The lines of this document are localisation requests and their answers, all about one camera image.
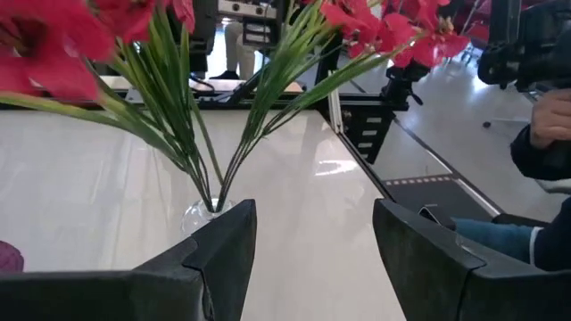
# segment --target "glass vase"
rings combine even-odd
[[[212,207],[216,209],[218,205],[218,196],[212,196]],[[199,200],[194,202],[194,204],[186,210],[185,215],[182,217],[181,229],[185,236],[189,236],[192,233],[198,231],[201,227],[205,226],[211,220],[224,214],[232,207],[234,207],[234,202],[226,200],[222,210],[219,212],[211,212],[206,207],[204,200]]]

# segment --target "glossy tabletop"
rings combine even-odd
[[[247,114],[203,114],[226,165]],[[26,271],[134,268],[185,237],[198,199],[137,137],[36,111],[0,111],[0,182],[0,240]],[[381,197],[315,111],[263,140],[230,193],[258,211],[243,320],[404,320],[371,225]]]

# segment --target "dark sleeve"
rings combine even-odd
[[[543,150],[531,146],[529,126],[522,129],[516,140],[511,143],[511,159],[525,177],[543,180],[571,178],[571,163],[550,165],[549,157],[553,153],[553,145]]]

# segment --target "blue jeans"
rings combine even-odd
[[[454,222],[459,235],[514,259],[530,262],[529,247],[533,227],[493,224],[464,218],[455,218]]]

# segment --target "hand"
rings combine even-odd
[[[552,90],[535,104],[529,139],[537,149],[571,140],[571,89]]]

